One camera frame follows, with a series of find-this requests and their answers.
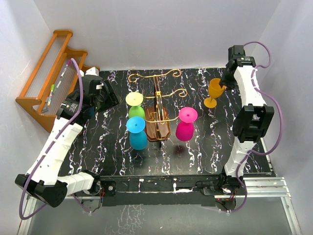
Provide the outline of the orange wine glass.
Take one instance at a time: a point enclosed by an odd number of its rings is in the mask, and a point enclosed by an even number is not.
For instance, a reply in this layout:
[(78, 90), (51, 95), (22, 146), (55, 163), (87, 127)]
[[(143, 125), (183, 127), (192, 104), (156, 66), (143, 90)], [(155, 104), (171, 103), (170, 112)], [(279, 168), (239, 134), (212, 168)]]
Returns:
[(215, 108), (217, 106), (216, 99), (220, 97), (225, 91), (226, 86), (220, 85), (220, 78), (214, 78), (210, 81), (208, 87), (209, 97), (204, 100), (204, 105), (207, 108)]

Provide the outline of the green wine glass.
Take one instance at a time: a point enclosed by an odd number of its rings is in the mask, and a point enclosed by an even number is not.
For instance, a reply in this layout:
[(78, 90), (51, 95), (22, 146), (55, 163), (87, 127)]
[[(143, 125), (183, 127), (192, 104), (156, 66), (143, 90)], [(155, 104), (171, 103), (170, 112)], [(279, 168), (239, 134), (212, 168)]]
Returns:
[(130, 106), (128, 116), (129, 118), (140, 117), (145, 120), (145, 111), (141, 107), (144, 97), (139, 92), (130, 92), (126, 96), (126, 103)]

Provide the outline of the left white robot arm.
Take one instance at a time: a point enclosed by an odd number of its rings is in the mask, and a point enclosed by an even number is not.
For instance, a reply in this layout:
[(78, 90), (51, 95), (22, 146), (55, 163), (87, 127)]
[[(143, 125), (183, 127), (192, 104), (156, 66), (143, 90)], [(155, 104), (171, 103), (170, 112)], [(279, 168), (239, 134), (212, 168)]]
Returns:
[(52, 131), (37, 160), (25, 174), (18, 174), (15, 184), (26, 194), (55, 208), (66, 196), (80, 191), (90, 195), (100, 192), (98, 176), (88, 170), (59, 176), (62, 163), (76, 137), (89, 119), (121, 101), (109, 80), (97, 75), (82, 77), (80, 87), (61, 104)]

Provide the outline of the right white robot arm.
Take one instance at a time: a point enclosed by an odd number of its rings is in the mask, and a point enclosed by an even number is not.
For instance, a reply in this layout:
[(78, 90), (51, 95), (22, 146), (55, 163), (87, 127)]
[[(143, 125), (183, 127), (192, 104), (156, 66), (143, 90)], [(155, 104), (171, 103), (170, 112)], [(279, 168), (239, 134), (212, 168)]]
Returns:
[(235, 187), (241, 186), (239, 180), (243, 178), (247, 156), (267, 133), (274, 115), (274, 108), (268, 106), (256, 91), (258, 84), (252, 81), (255, 68), (255, 59), (246, 56), (243, 45), (234, 45), (228, 49), (228, 63), (219, 87), (238, 89), (242, 108), (233, 122), (234, 144), (218, 181), (218, 189), (223, 194), (230, 194)]

